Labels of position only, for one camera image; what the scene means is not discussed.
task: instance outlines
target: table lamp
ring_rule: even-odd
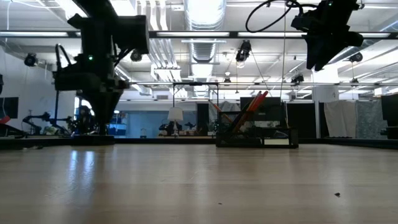
[[[169,110],[169,117],[167,117],[169,121],[174,121],[174,136],[178,136],[178,128],[177,128],[177,121],[182,121],[182,109],[181,108],[170,108]]]

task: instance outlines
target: black cable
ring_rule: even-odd
[[[262,31],[264,31],[264,30],[266,30],[266,29],[272,27],[272,26],[275,25],[277,22],[279,22],[281,19],[283,19],[283,18],[290,12],[290,10],[291,10],[292,8],[298,8],[298,9],[299,9],[298,15],[301,16],[301,15],[304,13],[303,7],[317,7],[316,5],[313,5],[313,4],[300,4],[300,3],[297,2],[297,0],[284,0],[284,1],[286,2],[286,7],[288,7],[289,9],[286,10],[286,11],[283,13],[282,16],[280,16],[277,20],[275,20],[274,22],[272,22],[271,24],[269,24],[268,26],[266,26],[266,27],[264,27],[264,28],[262,28],[262,29],[259,29],[259,30],[250,30],[250,29],[249,29],[249,21],[250,21],[250,18],[253,16],[253,14],[254,14],[257,10],[259,10],[262,6],[268,5],[268,4],[270,4],[270,3],[274,2],[274,1],[280,1],[280,0],[268,0],[268,1],[265,1],[265,2],[261,3],[260,5],[258,5],[255,9],[253,9],[253,11],[250,12],[250,14],[249,14],[249,16],[248,16],[248,19],[246,20],[246,30],[247,30],[248,32],[250,32],[250,33],[262,32]]]
[[[61,57],[60,57],[60,49],[62,50],[63,55],[65,56],[65,58],[67,59],[67,62],[69,65],[71,65],[71,61],[69,59],[69,56],[67,54],[67,52],[65,51],[65,49],[62,47],[62,45],[60,44],[56,44],[55,45],[55,56],[57,57],[57,70],[60,70],[62,68],[61,66]]]
[[[127,56],[131,51],[132,51],[132,49],[126,49],[126,50],[121,51],[121,52],[119,53],[119,55],[118,55],[117,61],[114,63],[114,66],[116,67],[116,66],[119,64],[119,62],[120,62],[125,56]]]
[[[62,45],[59,45],[59,47],[61,48],[63,55],[64,55],[65,58],[67,59],[68,64],[71,65],[72,63],[70,62],[70,59],[69,59],[69,56],[68,56],[66,50],[63,48]]]

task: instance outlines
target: cable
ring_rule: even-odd
[[[72,64],[70,59],[69,59],[69,56],[67,54],[67,51],[63,48],[63,46],[61,44],[55,44],[55,56],[57,58],[57,70],[62,68],[61,57],[60,57],[60,49],[61,49],[63,55],[65,56],[68,64],[69,65]]]
[[[317,7],[316,5],[313,5],[313,4],[300,4],[300,3],[297,2],[297,0],[283,0],[283,1],[286,2],[286,4],[285,4],[285,13],[283,13],[282,16],[280,16],[277,20],[275,20],[274,22],[272,22],[271,24],[269,24],[268,26],[266,26],[266,27],[264,27],[264,28],[262,28],[262,29],[259,29],[259,30],[250,30],[250,29],[249,29],[249,21],[250,21],[250,18],[253,16],[253,14],[254,14],[257,10],[259,10],[260,8],[262,8],[263,6],[269,5],[270,3],[274,2],[274,1],[280,1],[280,0],[268,0],[268,1],[265,1],[265,2],[261,3],[260,5],[258,5],[255,9],[253,9],[253,11],[250,12],[250,14],[249,14],[249,16],[248,16],[248,19],[246,20],[246,30],[247,30],[248,32],[250,32],[250,33],[262,32],[262,31],[264,31],[264,30],[266,30],[266,29],[272,27],[272,26],[275,25],[277,22],[279,22],[281,19],[283,19],[283,18],[290,12],[290,10],[291,10],[292,8],[298,8],[298,9],[299,9],[298,15],[301,16],[301,15],[304,13],[303,7]]]
[[[284,58],[283,58],[283,62],[282,62],[282,81],[280,83],[280,102],[282,102],[282,89],[284,87],[284,76],[285,76],[285,51],[286,51],[286,17],[285,17],[285,23],[284,23]]]
[[[127,56],[131,51],[132,51],[132,49],[125,49],[125,50],[122,50],[122,51],[119,53],[118,59],[117,59],[116,62],[114,63],[114,66],[116,67],[116,66],[119,64],[119,62],[120,62],[125,56]]]
[[[257,60],[256,60],[256,58],[255,58],[255,56],[254,56],[254,53],[253,53],[253,51],[252,51],[252,50],[251,50],[251,54],[253,55],[254,62],[256,63],[257,69],[259,70],[259,73],[260,73],[260,75],[261,75],[262,82],[263,82],[264,84],[266,84],[266,88],[267,88],[267,90],[270,90],[270,89],[268,88],[268,85],[267,85],[267,83],[266,83],[266,79],[265,79],[265,78],[262,76],[262,73],[261,73],[260,67],[259,67],[259,65],[257,64]]]
[[[13,0],[11,0],[11,2],[23,4],[25,6],[40,8],[40,9],[61,9],[62,8],[61,6],[34,6],[34,5],[27,4],[27,3],[24,3],[24,2],[21,2],[21,1],[13,1]]]
[[[234,52],[234,56],[236,56],[236,52],[238,51],[238,49],[241,47],[241,45],[239,45],[238,46],[238,48],[235,50],[235,52]],[[226,70],[225,70],[225,72],[228,72],[228,69],[229,69],[229,67],[231,66],[231,63],[232,63],[232,61],[233,61],[234,59],[232,58],[230,61],[229,61],[229,64],[228,64],[228,67],[226,68]]]

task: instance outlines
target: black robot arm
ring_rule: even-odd
[[[73,0],[87,15],[78,14],[68,23],[81,30],[82,53],[76,63],[65,68],[57,62],[53,73],[58,91],[79,90],[95,113],[99,134],[106,134],[106,125],[123,94],[130,87],[121,80],[114,67],[130,51],[149,53],[149,33],[146,16],[118,17],[109,0]]]

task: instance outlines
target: white lamp shade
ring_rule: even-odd
[[[181,108],[170,108],[169,117],[167,118],[169,121],[182,121],[182,109]]]

